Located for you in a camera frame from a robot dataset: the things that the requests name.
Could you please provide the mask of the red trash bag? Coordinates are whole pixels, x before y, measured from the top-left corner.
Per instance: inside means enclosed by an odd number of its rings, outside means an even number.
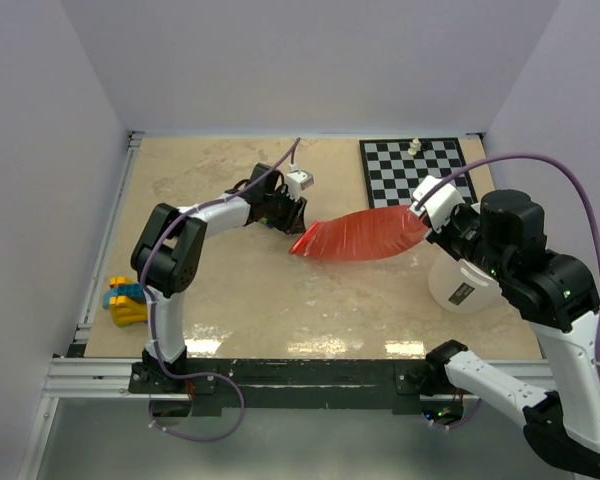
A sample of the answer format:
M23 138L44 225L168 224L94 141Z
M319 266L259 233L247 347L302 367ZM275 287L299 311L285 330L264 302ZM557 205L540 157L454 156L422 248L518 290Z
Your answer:
M328 261L380 260L418 245L428 231L407 206L374 208L313 223L290 253Z

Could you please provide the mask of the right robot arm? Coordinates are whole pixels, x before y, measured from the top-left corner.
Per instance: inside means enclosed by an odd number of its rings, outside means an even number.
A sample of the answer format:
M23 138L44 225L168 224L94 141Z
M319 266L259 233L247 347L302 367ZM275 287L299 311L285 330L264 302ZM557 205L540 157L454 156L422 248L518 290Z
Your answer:
M556 384L525 383L450 340L426 356L428 386L477 395L514 421L545 463L600 479L600 296L589 268L548 249L544 209L523 192L492 191L473 208L445 186L415 210L427 217L429 242L497 282L530 324Z

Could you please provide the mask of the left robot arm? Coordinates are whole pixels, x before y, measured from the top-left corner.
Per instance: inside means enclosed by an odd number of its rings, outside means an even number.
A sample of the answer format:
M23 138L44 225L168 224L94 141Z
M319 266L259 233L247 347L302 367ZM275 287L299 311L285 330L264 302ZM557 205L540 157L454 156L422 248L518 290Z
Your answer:
M143 360L158 361L153 382L165 392L180 390L187 368L182 293L193 282L204 243L233 228L262 223L286 235L306 232L304 191L313 176L296 166L284 174L257 164L243 179L214 200L188 207L154 207L131 255L131 267L143 285L149 333Z

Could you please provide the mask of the white trash bin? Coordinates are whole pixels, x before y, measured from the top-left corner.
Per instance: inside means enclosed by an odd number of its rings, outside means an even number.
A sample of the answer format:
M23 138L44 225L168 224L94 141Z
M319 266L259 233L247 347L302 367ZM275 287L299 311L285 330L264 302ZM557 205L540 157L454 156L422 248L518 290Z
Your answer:
M433 299L445 310L475 314L500 295L498 283L466 260L454 260L445 252L436 257L428 274Z

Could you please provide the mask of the colourful toy block car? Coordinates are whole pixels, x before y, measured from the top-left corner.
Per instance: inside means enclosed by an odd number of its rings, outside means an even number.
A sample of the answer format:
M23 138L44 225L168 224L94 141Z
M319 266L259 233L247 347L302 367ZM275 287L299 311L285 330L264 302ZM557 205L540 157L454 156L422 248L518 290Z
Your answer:
M262 217L260 222L268 228L275 227L275 219L273 217Z

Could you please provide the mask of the black white chessboard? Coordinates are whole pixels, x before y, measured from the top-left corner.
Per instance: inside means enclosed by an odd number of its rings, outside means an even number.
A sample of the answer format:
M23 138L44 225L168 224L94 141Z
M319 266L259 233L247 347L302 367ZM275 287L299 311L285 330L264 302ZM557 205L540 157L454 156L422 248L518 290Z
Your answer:
M367 139L359 142L368 206L371 209L411 204L418 185L431 175L444 178L485 156L482 139L418 138L421 150L410 155L406 139Z

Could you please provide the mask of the white chess piece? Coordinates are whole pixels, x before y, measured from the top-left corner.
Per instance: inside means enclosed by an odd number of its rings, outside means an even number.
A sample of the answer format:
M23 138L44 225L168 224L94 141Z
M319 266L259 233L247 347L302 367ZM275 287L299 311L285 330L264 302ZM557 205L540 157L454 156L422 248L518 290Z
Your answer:
M418 138L412 139L409 143L409 150L408 150L409 154L410 155L417 154L421 150L421 146L422 146L422 144Z

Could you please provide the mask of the yellow blue toy blocks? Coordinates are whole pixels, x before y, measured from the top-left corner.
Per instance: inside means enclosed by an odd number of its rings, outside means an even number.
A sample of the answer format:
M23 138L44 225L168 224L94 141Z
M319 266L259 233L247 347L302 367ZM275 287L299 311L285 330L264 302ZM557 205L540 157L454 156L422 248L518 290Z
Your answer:
M102 308L111 315L113 323L122 328L146 323L148 309L141 285L124 276L111 277L103 294Z

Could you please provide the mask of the aluminium left side rail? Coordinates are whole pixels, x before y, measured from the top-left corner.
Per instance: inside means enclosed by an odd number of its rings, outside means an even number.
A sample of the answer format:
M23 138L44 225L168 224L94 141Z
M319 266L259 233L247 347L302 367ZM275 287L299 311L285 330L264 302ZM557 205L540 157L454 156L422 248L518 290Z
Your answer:
M106 269L110 259L111 249L115 241L115 235L119 223L119 215L124 205L128 183L132 175L137 154L140 150L144 131L130 131L128 133L128 145L123 162L121 176L116 187L104 234L96 255L91 280L87 293L77 320L71 344L86 344L94 323L95 314L101 307L101 296L105 284Z

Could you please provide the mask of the aluminium rail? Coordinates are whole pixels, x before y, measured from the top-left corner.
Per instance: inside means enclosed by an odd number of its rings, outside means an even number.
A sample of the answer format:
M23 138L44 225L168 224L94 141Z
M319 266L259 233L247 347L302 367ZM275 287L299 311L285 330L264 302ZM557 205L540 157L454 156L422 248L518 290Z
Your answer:
M131 358L54 358L46 376L44 398L124 398L129 396L128 384ZM556 387L546 360L492 360L489 364L524 383L540 388Z
M104 234L96 255L91 280L87 293L77 320L71 344L86 344L94 323L95 314L101 307L101 296L105 284L106 269L110 259L111 249L115 241L115 235L119 223L119 215L124 205L128 183L132 175L137 154L140 150L144 131L130 131L128 133L128 145L123 162L121 176L116 187Z

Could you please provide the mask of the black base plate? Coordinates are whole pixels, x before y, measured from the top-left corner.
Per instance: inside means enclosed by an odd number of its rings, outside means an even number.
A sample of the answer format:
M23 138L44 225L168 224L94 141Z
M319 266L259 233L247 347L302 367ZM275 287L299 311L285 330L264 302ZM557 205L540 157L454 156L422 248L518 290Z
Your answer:
M423 360L205 359L175 363L166 376L153 360L131 367L129 391L147 395L159 416L218 416L251 409L386 410L450 425L467 395L434 381Z

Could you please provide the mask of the aluminium front rail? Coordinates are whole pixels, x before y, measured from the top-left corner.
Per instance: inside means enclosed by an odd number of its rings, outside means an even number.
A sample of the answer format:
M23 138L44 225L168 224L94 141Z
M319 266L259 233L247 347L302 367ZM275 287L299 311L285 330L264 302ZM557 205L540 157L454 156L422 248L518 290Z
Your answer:
M131 358L54 358L46 376L44 398L124 398L129 396L128 384ZM489 364L524 383L540 388L556 387L546 360L492 360Z

